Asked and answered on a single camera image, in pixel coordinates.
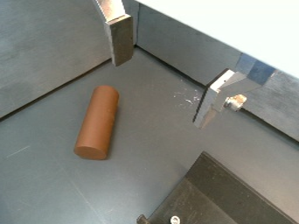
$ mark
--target gray surface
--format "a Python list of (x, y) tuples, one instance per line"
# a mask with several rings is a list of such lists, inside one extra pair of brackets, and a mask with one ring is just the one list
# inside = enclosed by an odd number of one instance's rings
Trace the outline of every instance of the gray surface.
[(226, 68), (234, 70), (240, 52), (140, 4), (137, 45), (203, 85)]
[[(93, 87), (120, 92), (107, 161), (72, 152)], [(206, 150), (299, 221), (299, 145), (243, 113), (192, 125), (202, 90), (136, 49), (0, 123), (0, 223), (136, 223)]]
[(109, 58), (92, 1), (1, 1), (0, 49), (1, 117)]
[(246, 96), (246, 110), (299, 141), (299, 80), (275, 72), (266, 85)]
[[(235, 71), (239, 61), (238, 50), (143, 5), (137, 45), (204, 85), (226, 68)], [(244, 108), (299, 141), (299, 80), (278, 76), (248, 94)]]

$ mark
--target white panel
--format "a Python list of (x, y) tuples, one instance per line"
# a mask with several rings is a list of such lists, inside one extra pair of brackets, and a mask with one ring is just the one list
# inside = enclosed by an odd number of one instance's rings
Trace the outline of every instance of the white panel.
[(137, 1), (299, 78), (299, 1)]

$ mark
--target silver bolt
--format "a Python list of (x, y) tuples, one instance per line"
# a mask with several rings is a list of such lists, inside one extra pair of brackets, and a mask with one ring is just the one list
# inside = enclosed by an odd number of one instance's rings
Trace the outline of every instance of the silver bolt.
[(174, 217), (171, 218), (171, 223), (172, 223), (172, 224), (180, 224), (180, 218), (179, 218), (178, 216), (174, 216)]

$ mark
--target brown cylinder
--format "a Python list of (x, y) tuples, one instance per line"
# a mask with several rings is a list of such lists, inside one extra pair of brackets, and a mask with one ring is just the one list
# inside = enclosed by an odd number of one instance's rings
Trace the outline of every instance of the brown cylinder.
[(117, 98), (117, 91), (112, 87), (95, 88), (73, 150), (81, 158), (104, 159), (108, 155)]

